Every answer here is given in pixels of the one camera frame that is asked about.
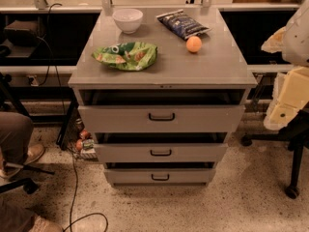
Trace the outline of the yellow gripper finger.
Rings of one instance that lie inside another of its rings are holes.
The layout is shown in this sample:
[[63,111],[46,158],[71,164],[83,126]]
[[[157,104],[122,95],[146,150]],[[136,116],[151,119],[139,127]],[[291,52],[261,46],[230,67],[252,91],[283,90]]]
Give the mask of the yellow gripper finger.
[[281,52],[285,32],[285,27],[278,29],[262,44],[261,50],[268,53]]

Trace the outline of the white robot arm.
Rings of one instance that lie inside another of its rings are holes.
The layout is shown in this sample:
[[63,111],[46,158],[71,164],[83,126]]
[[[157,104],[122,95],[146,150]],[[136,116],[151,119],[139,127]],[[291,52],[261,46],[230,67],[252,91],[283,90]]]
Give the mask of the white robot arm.
[[309,0],[305,0],[288,23],[262,44],[261,50],[280,52],[286,62],[309,67]]

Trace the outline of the black rolling robot base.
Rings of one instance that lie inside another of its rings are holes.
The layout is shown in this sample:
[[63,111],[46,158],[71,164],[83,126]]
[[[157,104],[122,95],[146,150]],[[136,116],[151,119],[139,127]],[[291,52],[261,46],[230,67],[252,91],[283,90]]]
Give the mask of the black rolling robot base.
[[309,112],[300,110],[287,127],[277,134],[246,134],[240,140],[242,146],[250,146],[253,140],[287,141],[288,150],[293,152],[291,182],[285,188],[288,197],[299,196],[298,176],[302,162],[303,149],[309,145]]

